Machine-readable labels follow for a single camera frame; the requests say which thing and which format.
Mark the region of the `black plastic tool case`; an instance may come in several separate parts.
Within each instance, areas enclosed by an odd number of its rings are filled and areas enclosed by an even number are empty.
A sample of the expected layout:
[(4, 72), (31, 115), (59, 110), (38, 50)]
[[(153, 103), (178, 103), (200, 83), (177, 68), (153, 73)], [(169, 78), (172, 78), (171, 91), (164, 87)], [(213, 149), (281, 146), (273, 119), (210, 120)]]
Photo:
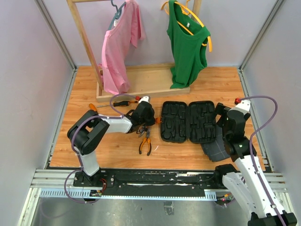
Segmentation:
[(161, 108), (160, 136), (165, 142), (211, 143), (216, 139), (215, 105), (212, 101), (165, 101)]

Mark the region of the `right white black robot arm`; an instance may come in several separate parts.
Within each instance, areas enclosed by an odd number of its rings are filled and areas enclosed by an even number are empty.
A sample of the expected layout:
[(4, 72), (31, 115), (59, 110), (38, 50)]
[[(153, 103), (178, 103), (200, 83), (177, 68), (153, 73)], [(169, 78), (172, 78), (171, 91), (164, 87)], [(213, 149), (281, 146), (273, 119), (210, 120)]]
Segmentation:
[(213, 183), (226, 187), (249, 217), (249, 226), (295, 226), (297, 218), (288, 213), (273, 193), (261, 167), (257, 152), (245, 136), (250, 117), (250, 101), (244, 100), (229, 108), (218, 103), (214, 112), (220, 118), (222, 140), (232, 164), (217, 166)]

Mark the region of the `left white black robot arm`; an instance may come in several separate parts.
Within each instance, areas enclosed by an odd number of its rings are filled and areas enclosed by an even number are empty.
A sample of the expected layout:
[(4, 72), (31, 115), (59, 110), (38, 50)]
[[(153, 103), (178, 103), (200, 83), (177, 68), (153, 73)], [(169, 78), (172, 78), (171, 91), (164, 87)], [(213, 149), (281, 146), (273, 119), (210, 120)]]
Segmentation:
[(152, 126), (155, 124), (154, 114), (152, 105), (147, 101), (141, 101), (124, 116), (105, 116), (88, 110), (67, 132), (71, 147), (85, 174), (85, 182), (90, 186), (100, 183), (100, 167), (95, 150), (105, 134), (128, 134), (138, 131), (141, 126)]

